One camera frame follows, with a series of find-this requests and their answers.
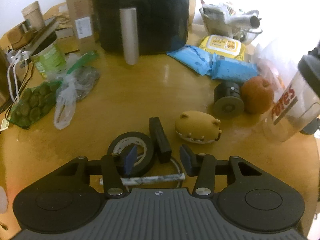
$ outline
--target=shaker bottle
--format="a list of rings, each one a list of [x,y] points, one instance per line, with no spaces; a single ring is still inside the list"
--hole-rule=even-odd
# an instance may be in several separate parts
[[[262,121],[264,135],[284,142],[320,114],[320,59],[304,55],[298,71]]]

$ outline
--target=crosshair logo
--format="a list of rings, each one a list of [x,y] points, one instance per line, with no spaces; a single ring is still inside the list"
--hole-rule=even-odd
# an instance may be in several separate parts
[[[154,194],[156,194],[158,197],[160,197],[161,195],[163,195],[165,193],[163,193],[162,191],[158,190]]]

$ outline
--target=air fryer handle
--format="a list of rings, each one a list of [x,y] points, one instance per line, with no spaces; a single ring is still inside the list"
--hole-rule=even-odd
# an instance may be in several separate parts
[[[135,65],[139,59],[137,9],[121,8],[120,23],[124,59],[127,64]]]

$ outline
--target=air fryer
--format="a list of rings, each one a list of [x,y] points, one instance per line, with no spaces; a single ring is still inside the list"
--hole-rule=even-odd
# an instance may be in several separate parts
[[[133,65],[139,54],[184,46],[189,0],[93,0],[103,49],[124,52]]]

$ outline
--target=mesh bag of vegetables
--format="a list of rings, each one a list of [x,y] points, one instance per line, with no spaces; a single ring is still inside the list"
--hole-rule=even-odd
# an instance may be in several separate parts
[[[40,86],[24,90],[20,100],[7,111],[6,119],[23,129],[40,120],[56,104],[56,91],[61,82],[43,82]]]

